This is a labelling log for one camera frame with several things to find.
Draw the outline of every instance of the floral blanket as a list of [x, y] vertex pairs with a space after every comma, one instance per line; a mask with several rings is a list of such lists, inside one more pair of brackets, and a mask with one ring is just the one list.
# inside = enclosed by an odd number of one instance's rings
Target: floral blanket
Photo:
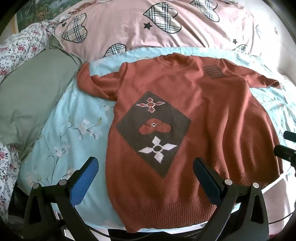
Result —
[[0, 84], [8, 73], [45, 49], [50, 34], [54, 35], [55, 28], [69, 17], [33, 23], [0, 45]]
[[4, 222], [8, 220], [8, 205], [19, 169], [16, 146], [5, 146], [0, 142], [0, 217]]

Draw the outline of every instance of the sweater collar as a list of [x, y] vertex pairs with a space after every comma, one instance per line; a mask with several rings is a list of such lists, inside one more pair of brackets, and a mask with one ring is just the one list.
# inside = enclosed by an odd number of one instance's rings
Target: sweater collar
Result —
[[161, 55], [156, 57], [156, 59], [165, 66], [173, 69], [185, 69], [193, 63], [192, 56], [185, 56], [179, 53]]

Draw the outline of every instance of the cable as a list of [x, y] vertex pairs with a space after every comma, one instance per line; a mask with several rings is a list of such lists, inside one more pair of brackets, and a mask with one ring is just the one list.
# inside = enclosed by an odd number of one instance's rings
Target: cable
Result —
[[189, 235], [187, 235], [187, 236], [184, 236], [184, 238], [188, 238], [188, 237], [191, 237], [191, 236], [197, 235], [197, 234], [199, 234], [201, 231], [202, 231], [202, 229], [199, 229], [199, 230], [196, 231], [195, 233], [192, 233], [192, 234], [189, 234]]
[[140, 239], [146, 238], [146, 237], [148, 237], [148, 236], [151, 235], [151, 234], [147, 234], [147, 235], [145, 235], [145, 236], [143, 236], [143, 237], [136, 238], [136, 239], [121, 239], [121, 238], [111, 237], [111, 236], [109, 236], [109, 235], [107, 235], [107, 234], [104, 234], [104, 233], [102, 233], [102, 232], [100, 232], [100, 231], [94, 229], [93, 227], [91, 227], [91, 226], [89, 226], [89, 225], [87, 225], [87, 227], [88, 227], [90, 230], [94, 231], [95, 233], [98, 233], [98, 234], [100, 234], [100, 235], [102, 235], [102, 236], [104, 236], [104, 237], [110, 238], [110, 239], [112, 239], [112, 240], [118, 240], [118, 241], [137, 241], [137, 240], [140, 240]]
[[280, 219], [278, 221], [274, 221], [274, 222], [271, 222], [271, 223], [268, 223], [268, 224], [278, 223], [278, 222], [284, 220], [285, 218], [289, 217], [291, 214], [293, 214], [293, 213], [288, 214], [286, 217], [284, 217], [284, 218], [282, 218], [282, 219]]

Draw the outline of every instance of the knit sweater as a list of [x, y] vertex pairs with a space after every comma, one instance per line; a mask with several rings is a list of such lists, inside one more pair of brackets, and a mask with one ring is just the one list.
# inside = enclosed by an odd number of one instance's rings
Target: knit sweater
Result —
[[226, 59], [171, 54], [77, 74], [78, 87], [117, 101], [108, 137], [110, 201], [128, 232], [207, 221], [215, 210], [193, 173], [202, 157], [222, 178], [263, 188], [283, 172], [272, 122], [249, 87], [279, 82]]

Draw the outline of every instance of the dark diamond patch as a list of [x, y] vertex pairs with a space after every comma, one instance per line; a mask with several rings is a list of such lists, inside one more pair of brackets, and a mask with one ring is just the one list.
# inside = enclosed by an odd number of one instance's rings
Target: dark diamond patch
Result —
[[[140, 134], [139, 128], [155, 118], [171, 127]], [[161, 177], [165, 177], [183, 141], [191, 120], [171, 104], [147, 91], [127, 112], [116, 128], [132, 149]]]

